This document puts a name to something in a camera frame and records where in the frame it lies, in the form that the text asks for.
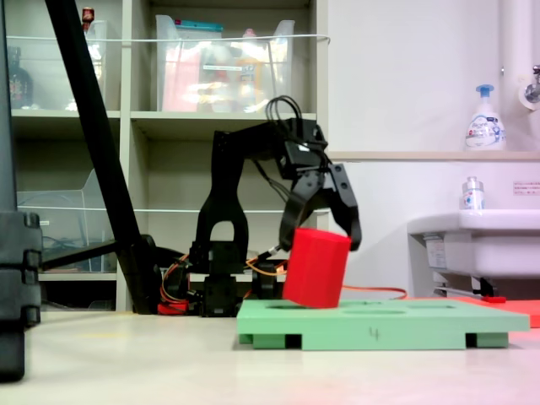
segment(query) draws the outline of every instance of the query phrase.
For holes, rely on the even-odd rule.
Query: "green foam tray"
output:
[[[457,300],[343,300],[314,310],[286,300],[245,300],[240,343],[253,348],[400,350],[506,348],[526,315]]]

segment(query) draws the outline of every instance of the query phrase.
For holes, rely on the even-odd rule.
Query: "pipe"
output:
[[[501,80],[500,111],[508,134],[510,150],[529,150],[531,138],[529,110],[523,108],[521,95],[534,83],[532,75],[533,0],[500,0],[501,57],[505,72]],[[526,105],[530,110],[537,107]]]

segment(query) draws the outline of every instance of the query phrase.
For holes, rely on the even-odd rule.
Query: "table surface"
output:
[[[540,330],[508,349],[255,351],[235,319],[49,312],[0,404],[538,405]]]

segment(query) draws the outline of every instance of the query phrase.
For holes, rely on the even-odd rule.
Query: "small bottle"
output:
[[[483,198],[483,183],[476,177],[468,177],[463,183],[463,209],[485,209]]]
[[[20,48],[8,46],[9,99],[11,108],[30,107],[33,98],[32,78],[20,67]]]
[[[88,32],[90,28],[90,25],[94,21],[94,18],[95,18],[95,12],[93,8],[91,7],[83,8],[83,17],[81,19],[83,20],[84,36],[86,36],[86,33]]]

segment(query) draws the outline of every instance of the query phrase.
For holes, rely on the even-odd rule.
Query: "clear plastic container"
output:
[[[158,111],[261,112],[278,95],[290,95],[294,21],[279,23],[260,40],[182,41],[175,22],[157,15]]]
[[[112,240],[95,171],[82,190],[17,192],[19,211],[37,213],[43,232],[43,258]],[[116,271],[114,254],[95,257],[55,271],[109,273]]]
[[[94,21],[86,35],[105,107],[120,105],[121,45],[107,21]],[[12,108],[76,111],[58,44],[53,40],[8,38],[8,67]]]

